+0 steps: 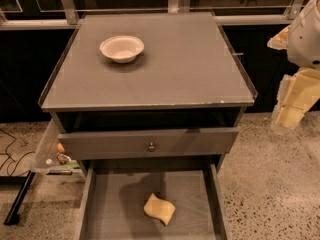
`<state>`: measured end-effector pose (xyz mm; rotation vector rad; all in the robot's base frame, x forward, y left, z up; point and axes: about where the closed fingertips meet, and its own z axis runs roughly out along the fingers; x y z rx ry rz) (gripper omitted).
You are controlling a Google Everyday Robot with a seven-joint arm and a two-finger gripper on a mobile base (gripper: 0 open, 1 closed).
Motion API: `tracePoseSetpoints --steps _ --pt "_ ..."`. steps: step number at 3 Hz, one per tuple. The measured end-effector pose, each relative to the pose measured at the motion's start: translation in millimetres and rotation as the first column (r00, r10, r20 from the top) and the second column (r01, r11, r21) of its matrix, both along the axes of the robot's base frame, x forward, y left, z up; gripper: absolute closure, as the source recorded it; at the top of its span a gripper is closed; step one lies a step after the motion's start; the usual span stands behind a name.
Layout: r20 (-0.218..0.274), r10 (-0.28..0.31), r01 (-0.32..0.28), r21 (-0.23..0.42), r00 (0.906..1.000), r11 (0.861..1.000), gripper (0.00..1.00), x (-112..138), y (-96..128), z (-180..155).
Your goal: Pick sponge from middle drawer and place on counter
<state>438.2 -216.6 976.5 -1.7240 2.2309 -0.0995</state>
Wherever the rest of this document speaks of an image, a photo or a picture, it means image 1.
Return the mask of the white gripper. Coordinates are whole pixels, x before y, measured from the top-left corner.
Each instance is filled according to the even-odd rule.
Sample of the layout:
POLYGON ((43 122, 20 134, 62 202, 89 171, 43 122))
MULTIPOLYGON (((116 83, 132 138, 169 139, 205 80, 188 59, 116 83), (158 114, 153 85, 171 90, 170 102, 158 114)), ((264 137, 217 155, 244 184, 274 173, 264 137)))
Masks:
POLYGON ((280 82, 271 129, 276 133, 294 130, 320 99, 320 0, 309 0, 290 27, 286 26, 267 46, 286 50, 288 60, 301 67, 280 82))

